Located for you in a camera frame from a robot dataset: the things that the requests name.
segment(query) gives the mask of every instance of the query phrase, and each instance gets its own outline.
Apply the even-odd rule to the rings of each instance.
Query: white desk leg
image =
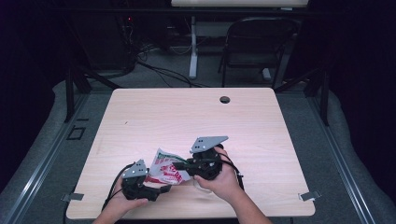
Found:
[[[191,62],[190,62],[190,78],[197,78],[197,38],[195,33],[195,17],[191,17]]]

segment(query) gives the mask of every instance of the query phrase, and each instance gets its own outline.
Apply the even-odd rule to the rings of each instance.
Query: table top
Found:
[[[172,0],[173,7],[306,7],[308,0]]]
[[[228,104],[219,98],[230,98]],[[190,158],[197,137],[223,136],[222,144],[243,174],[246,193],[268,217],[315,213],[300,163],[276,96],[267,88],[119,89],[108,103],[82,170],[67,216],[96,218],[118,172],[144,159],[150,167],[157,149]],[[191,181],[173,186],[156,202],[124,218],[235,217],[230,205]]]

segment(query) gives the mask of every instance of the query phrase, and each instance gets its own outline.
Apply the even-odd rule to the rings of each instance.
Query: crumpled packaging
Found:
[[[179,171],[174,166],[174,161],[186,162],[178,155],[168,153],[158,148],[154,157],[146,181],[159,184],[179,185],[183,181],[190,180],[191,177],[186,171]]]

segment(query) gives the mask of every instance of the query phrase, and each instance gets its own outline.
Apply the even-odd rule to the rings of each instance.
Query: gray metal bracket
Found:
[[[198,137],[192,145],[190,153],[207,151],[228,139],[228,136]]]
[[[147,174],[148,174],[148,169],[146,168],[145,161],[139,160],[122,175],[122,178],[125,179],[125,178],[137,177]]]

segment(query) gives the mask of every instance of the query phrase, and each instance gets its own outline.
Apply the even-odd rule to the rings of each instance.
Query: wire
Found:
[[[230,160],[230,158],[228,156],[226,156],[226,155],[224,155],[222,153],[219,153],[219,154],[222,155],[222,156],[225,156],[228,160]],[[227,165],[233,167],[233,169],[236,172],[236,178],[238,179],[239,187],[242,190],[245,190],[244,183],[242,182],[242,177],[244,177],[244,176],[241,174],[241,172],[239,172],[238,168],[236,168],[236,166],[233,164],[233,162],[231,160],[230,161],[224,161],[224,160],[217,161],[217,160],[214,160],[214,159],[201,159],[200,161],[204,161],[204,162],[221,162],[221,163],[224,163],[224,164],[227,164]]]
[[[187,22],[187,19],[186,19],[186,18],[184,18],[184,22],[186,22],[187,28],[189,28],[189,31],[190,31],[190,33],[191,33],[191,27],[190,27],[189,23]]]
[[[179,81],[181,81],[181,82],[184,82],[184,83],[187,83],[187,84],[189,84],[190,88],[191,88],[191,87],[199,87],[199,88],[201,88],[201,87],[208,87],[208,86],[205,86],[205,85],[203,85],[203,84],[192,83],[192,82],[189,81],[189,79],[188,79],[187,77],[184,77],[183,75],[181,75],[180,73],[177,73],[177,72],[175,72],[175,71],[171,71],[171,70],[166,69],[166,68],[155,67],[155,66],[149,65],[149,64],[147,64],[147,63],[142,63],[142,62],[137,62],[137,63],[140,64],[140,65],[142,65],[142,66],[144,66],[144,67],[146,67],[146,68],[148,68],[148,69],[150,69],[150,70],[153,70],[154,72],[156,72],[157,74],[159,74],[159,75],[161,76],[161,78],[163,79],[163,81],[164,81],[169,87],[171,87],[171,86],[169,85],[169,83],[167,83],[167,82],[164,80],[164,78],[162,77],[162,75],[167,76],[167,77],[171,77],[171,78],[174,78],[174,79],[177,79],[177,80],[179,80]]]
[[[146,62],[149,58],[148,53],[152,50],[159,49],[157,48],[154,44],[145,44],[141,49],[139,50],[140,52],[137,54],[137,57],[143,61]]]
[[[109,192],[108,195],[107,195],[107,199],[105,200],[105,203],[104,203],[103,206],[102,206],[102,211],[105,209],[105,207],[107,206],[107,204],[108,204],[108,202],[110,201],[110,199],[112,199],[112,198],[114,197],[114,195],[116,195],[118,192],[120,192],[120,191],[122,190],[122,189],[120,189],[120,190],[118,190],[117,192],[115,192],[114,194],[112,194],[112,193],[113,193],[113,190],[114,190],[114,187],[116,186],[117,181],[119,180],[119,178],[120,178],[120,176],[122,175],[122,173],[124,173],[124,171],[125,171],[126,169],[131,168],[131,166],[133,166],[134,164],[135,164],[135,162],[132,163],[132,164],[126,165],[126,166],[117,174],[116,179],[113,181],[113,184],[111,185],[111,189],[110,189],[110,192]]]
[[[171,49],[175,54],[182,55],[182,54],[188,53],[190,51],[191,47],[192,47],[192,45],[189,45],[189,46],[177,46],[177,47],[170,47],[169,49]],[[181,48],[188,48],[188,49],[186,49],[183,52],[178,52],[178,51],[175,50],[175,49],[181,49]]]

